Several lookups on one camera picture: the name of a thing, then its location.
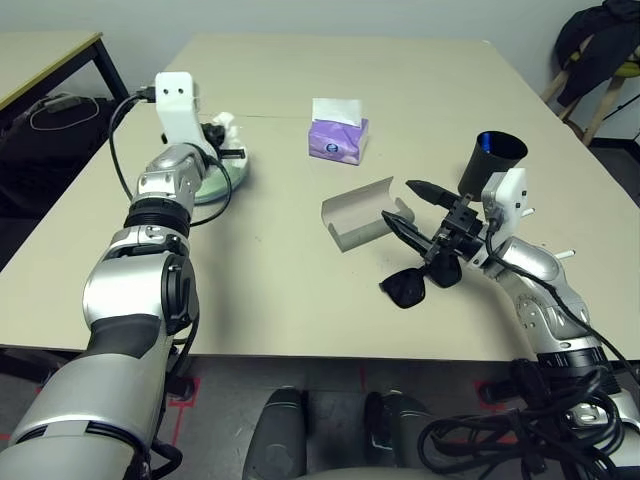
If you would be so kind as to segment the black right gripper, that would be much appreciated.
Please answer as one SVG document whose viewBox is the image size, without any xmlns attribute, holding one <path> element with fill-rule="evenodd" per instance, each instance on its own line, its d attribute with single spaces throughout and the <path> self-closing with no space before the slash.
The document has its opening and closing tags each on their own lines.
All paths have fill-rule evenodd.
<svg viewBox="0 0 640 480">
<path fill-rule="evenodd" d="M 478 212 L 470 207 L 471 194 L 459 196 L 422 180 L 407 180 L 405 184 L 419 198 L 443 207 L 447 213 L 430 240 L 411 221 L 383 210 L 381 215 L 384 222 L 402 242 L 424 260 L 429 260 L 429 263 L 447 257 L 469 262 L 484 249 L 484 240 L 481 238 L 484 222 L 478 218 Z"/>
</svg>

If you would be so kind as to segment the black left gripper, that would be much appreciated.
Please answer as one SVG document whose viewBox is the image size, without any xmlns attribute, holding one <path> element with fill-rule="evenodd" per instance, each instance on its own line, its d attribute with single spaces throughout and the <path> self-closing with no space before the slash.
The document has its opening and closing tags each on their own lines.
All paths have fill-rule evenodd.
<svg viewBox="0 0 640 480">
<path fill-rule="evenodd" d="M 245 159 L 246 150 L 244 148 L 222 149 L 225 141 L 225 128 L 222 125 L 203 124 L 202 132 L 207 142 L 218 150 L 219 159 Z"/>
</svg>

